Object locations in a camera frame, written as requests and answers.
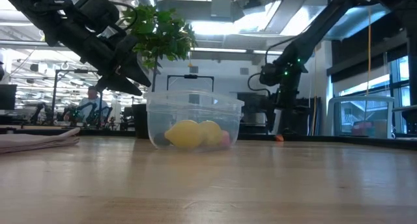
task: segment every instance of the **fluorescent light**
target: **fluorescent light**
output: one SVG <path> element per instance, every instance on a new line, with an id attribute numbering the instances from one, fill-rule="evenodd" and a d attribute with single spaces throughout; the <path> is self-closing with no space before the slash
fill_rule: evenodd
<path id="1" fill-rule="evenodd" d="M 30 22 L 0 22 L 0 26 L 32 26 Z"/>
<path id="2" fill-rule="evenodd" d="M 254 50 L 253 54 L 266 54 L 266 51 Z M 268 55 L 282 55 L 282 51 L 268 51 Z"/>
<path id="3" fill-rule="evenodd" d="M 71 80 L 70 83 L 74 83 L 74 84 L 77 84 L 77 85 L 84 85 L 84 82 L 80 81 L 80 80 Z"/>
<path id="4" fill-rule="evenodd" d="M 223 48 L 192 48 L 192 51 L 209 51 L 209 52 L 229 52 L 229 53 L 246 53 L 245 49 L 223 49 Z"/>
<path id="5" fill-rule="evenodd" d="M 64 78 L 73 79 L 74 77 L 73 77 L 73 76 L 71 76 L 71 75 L 65 74 L 65 77 L 64 77 Z"/>
<path id="6" fill-rule="evenodd" d="M 191 26 L 198 35 L 230 35 L 239 32 L 231 22 L 193 21 Z"/>

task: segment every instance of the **lemon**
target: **lemon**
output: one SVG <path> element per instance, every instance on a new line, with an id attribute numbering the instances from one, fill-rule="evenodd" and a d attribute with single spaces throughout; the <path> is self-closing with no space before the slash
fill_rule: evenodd
<path id="1" fill-rule="evenodd" d="M 207 146 L 217 146 L 222 142 L 223 132 L 220 126 L 211 120 L 206 120 L 199 124 L 204 135 L 204 144 Z"/>
<path id="2" fill-rule="evenodd" d="M 165 132 L 165 138 L 180 149 L 193 149 L 204 140 L 203 132 L 193 120 L 182 120 L 175 123 Z"/>

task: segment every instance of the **plastic bowl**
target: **plastic bowl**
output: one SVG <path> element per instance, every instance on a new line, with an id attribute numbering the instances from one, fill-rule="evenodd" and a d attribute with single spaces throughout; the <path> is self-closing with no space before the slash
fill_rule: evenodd
<path id="1" fill-rule="evenodd" d="M 236 143 L 243 101 L 206 91 L 150 92 L 144 97 L 149 138 L 156 148 L 205 151 Z"/>

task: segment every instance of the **person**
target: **person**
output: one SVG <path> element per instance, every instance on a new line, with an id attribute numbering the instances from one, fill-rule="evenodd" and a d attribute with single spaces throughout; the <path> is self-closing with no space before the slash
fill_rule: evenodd
<path id="1" fill-rule="evenodd" d="M 88 97 L 83 98 L 81 100 L 81 102 L 79 103 L 78 106 L 83 106 L 83 105 L 88 104 L 89 102 L 91 102 L 91 103 L 95 103 L 97 105 L 95 111 L 98 111 L 100 109 L 100 98 L 98 97 L 97 88 L 94 87 L 94 86 L 89 87 L 89 90 L 87 91 L 87 96 Z M 107 103 L 105 101 L 102 101 L 102 109 L 105 108 L 105 107 L 107 107 L 107 106 L 108 106 Z M 81 115 L 83 117 L 83 122 L 86 122 L 87 117 L 90 114 L 91 108 L 92 108 L 92 106 L 90 105 L 90 106 L 84 107 L 81 110 Z M 101 122 L 104 121 L 104 119 L 107 116 L 108 112 L 109 112 L 109 109 L 105 109 L 105 110 L 102 111 Z M 69 120 L 69 116 L 68 115 L 65 116 L 65 120 Z"/>

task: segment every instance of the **wooden table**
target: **wooden table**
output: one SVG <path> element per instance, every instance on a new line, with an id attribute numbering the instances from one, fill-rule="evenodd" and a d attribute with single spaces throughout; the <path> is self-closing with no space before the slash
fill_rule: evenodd
<path id="1" fill-rule="evenodd" d="M 239 141 L 155 150 L 132 138 L 0 155 L 0 223 L 417 223 L 417 153 Z"/>

